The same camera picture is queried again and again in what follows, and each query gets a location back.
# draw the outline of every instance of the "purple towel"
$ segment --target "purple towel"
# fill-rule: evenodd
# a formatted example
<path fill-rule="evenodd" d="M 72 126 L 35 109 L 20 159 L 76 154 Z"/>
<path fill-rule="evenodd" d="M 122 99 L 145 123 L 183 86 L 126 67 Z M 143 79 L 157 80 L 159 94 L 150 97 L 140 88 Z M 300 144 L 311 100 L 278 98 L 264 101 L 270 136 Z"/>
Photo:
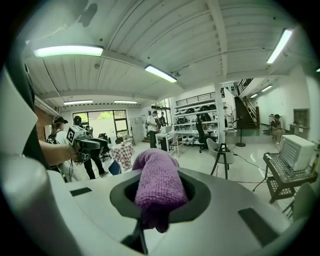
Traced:
<path fill-rule="evenodd" d="M 142 209 L 145 230 L 166 232 L 169 213 L 188 202 L 177 167 L 178 162 L 160 149 L 148 149 L 135 159 L 132 170 L 142 173 L 134 202 Z"/>

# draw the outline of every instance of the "stair railing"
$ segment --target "stair railing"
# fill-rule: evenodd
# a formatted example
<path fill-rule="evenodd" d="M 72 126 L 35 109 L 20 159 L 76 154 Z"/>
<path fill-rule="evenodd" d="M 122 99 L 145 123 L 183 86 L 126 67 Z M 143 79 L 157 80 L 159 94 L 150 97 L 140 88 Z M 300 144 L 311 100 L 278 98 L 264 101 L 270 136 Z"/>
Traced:
<path fill-rule="evenodd" d="M 237 86 L 238 89 L 238 95 L 240 95 L 250 84 L 250 82 L 253 80 L 253 78 L 247 78 L 247 79 L 242 79 Z"/>
<path fill-rule="evenodd" d="M 246 109 L 248 110 L 250 116 L 252 117 L 254 124 L 256 125 L 256 128 L 259 129 L 260 128 L 260 112 L 259 112 L 259 107 L 256 106 L 254 107 L 251 102 L 248 100 L 248 98 L 246 96 L 244 96 L 242 98 L 242 101 L 246 107 Z"/>

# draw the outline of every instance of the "staircase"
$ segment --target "staircase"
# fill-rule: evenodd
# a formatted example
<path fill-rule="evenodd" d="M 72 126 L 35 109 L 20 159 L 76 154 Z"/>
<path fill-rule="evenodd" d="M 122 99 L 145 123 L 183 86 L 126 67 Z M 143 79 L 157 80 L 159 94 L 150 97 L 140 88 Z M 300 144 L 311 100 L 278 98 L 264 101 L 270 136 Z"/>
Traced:
<path fill-rule="evenodd" d="M 238 96 L 234 98 L 236 118 L 242 117 L 243 129 L 259 129 L 259 109 L 252 106 L 246 97 L 241 100 Z"/>

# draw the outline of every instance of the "white ceiling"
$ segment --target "white ceiling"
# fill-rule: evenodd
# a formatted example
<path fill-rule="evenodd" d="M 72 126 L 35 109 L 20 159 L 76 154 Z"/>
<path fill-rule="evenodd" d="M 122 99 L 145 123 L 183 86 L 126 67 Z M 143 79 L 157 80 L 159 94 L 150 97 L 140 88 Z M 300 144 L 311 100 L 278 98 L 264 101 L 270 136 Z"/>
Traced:
<path fill-rule="evenodd" d="M 26 52 L 64 44 L 104 47 L 101 57 L 36 59 L 29 52 L 26 63 L 35 92 L 53 107 L 81 99 L 133 99 L 144 105 L 213 82 L 287 75 L 295 64 L 315 61 L 298 24 L 271 0 L 89 0 L 92 3 L 98 8 L 88 27 L 75 22 L 28 44 Z M 267 59 L 285 28 L 295 29 L 298 36 L 294 34 L 285 54 L 269 66 Z M 181 76 L 170 83 L 146 72 L 147 64 Z"/>

